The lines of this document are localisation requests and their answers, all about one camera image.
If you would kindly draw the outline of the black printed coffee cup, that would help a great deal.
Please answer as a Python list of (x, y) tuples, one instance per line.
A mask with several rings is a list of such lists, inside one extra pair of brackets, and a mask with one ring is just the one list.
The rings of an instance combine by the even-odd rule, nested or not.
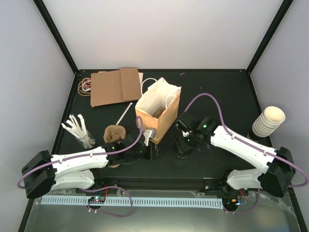
[(174, 149), (175, 149), (175, 155), (179, 160), (186, 159), (192, 151), (192, 148), (190, 146), (180, 143), (176, 143)]

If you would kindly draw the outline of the cardboard cup carrier stack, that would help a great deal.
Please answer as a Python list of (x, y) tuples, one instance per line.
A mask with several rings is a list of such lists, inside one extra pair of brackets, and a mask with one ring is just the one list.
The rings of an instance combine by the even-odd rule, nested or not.
[(104, 132), (103, 140), (107, 152), (118, 151), (119, 143), (126, 137), (126, 129), (120, 125), (109, 125)]

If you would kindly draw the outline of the single cardboard cup carrier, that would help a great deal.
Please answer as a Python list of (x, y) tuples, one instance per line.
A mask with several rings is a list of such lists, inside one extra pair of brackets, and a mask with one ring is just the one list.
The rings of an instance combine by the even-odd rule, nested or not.
[(161, 108), (157, 109), (157, 111), (154, 113), (153, 117), (154, 118), (159, 118), (164, 111), (165, 111), (164, 107), (161, 107)]

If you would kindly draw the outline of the yellow paper takeout bag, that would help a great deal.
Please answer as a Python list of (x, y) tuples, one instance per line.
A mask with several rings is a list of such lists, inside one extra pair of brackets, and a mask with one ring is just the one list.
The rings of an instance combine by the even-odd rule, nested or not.
[(169, 84), (163, 77), (141, 93), (135, 111), (142, 118), (143, 129), (156, 131), (152, 142), (159, 144), (178, 117), (181, 87)]

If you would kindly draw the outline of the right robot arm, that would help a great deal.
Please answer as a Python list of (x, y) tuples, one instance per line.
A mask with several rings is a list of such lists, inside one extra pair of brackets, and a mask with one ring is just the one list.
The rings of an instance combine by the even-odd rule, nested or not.
[(296, 173), (290, 150), (258, 144), (216, 123), (210, 117), (200, 121), (188, 112), (183, 112), (176, 119), (175, 126), (183, 133), (175, 142), (176, 152), (181, 159), (199, 146), (213, 145), (254, 166), (249, 170), (227, 172), (219, 183), (223, 194), (230, 195), (242, 188), (260, 188), (278, 198), (285, 195)]

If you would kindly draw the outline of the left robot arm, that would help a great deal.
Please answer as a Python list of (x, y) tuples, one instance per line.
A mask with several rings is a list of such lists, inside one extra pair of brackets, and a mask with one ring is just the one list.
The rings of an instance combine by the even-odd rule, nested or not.
[(95, 169), (132, 164), (141, 159), (155, 160), (163, 150), (151, 141), (153, 130), (136, 130), (125, 138), (111, 141), (84, 152), (51, 155), (49, 151), (36, 154), (21, 170), (18, 187), (28, 199), (39, 198), (59, 189), (89, 189), (98, 193), (104, 182), (94, 174)]

